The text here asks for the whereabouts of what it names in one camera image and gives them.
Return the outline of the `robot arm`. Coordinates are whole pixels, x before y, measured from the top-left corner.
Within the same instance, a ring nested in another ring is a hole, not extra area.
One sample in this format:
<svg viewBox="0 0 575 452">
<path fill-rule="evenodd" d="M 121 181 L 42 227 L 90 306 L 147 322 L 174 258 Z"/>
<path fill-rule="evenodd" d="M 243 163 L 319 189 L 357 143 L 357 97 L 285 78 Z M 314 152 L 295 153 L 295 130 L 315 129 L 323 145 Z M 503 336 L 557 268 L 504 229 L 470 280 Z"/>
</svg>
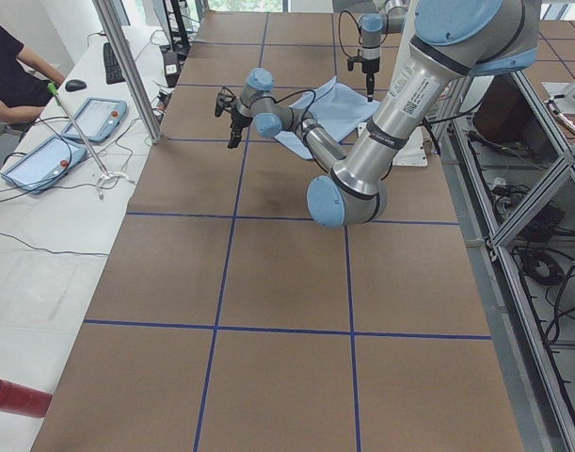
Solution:
<svg viewBox="0 0 575 452">
<path fill-rule="evenodd" d="M 326 227 L 369 222 L 387 205 L 382 177 L 447 85 L 464 76 L 531 66 L 537 54 L 537 1 L 421 1 L 414 9 L 410 56 L 349 152 L 308 109 L 279 105 L 272 74 L 253 69 L 237 96 L 218 93 L 216 116 L 231 114 L 235 148 L 244 128 L 264 137 L 293 132 L 325 175 L 307 190 L 311 217 Z"/>
<path fill-rule="evenodd" d="M 356 64 L 365 75 L 366 99 L 371 103 L 375 94 L 375 75 L 380 70 L 381 45 L 394 33 L 401 33 L 406 21 L 408 6 L 402 1 L 388 1 L 385 12 L 369 12 L 357 19 L 359 50 L 346 60 L 347 70 L 352 72 Z"/>
</svg>

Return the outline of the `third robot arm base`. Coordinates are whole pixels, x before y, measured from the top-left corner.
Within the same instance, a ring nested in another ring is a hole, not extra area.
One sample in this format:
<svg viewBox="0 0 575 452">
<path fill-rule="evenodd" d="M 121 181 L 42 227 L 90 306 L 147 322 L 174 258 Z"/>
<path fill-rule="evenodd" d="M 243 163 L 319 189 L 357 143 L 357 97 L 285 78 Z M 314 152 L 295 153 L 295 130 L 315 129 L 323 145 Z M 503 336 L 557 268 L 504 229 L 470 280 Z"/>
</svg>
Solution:
<svg viewBox="0 0 575 452">
<path fill-rule="evenodd" d="M 575 79 L 568 83 L 543 82 L 542 86 L 549 94 L 546 104 L 555 114 L 575 115 Z"/>
</svg>

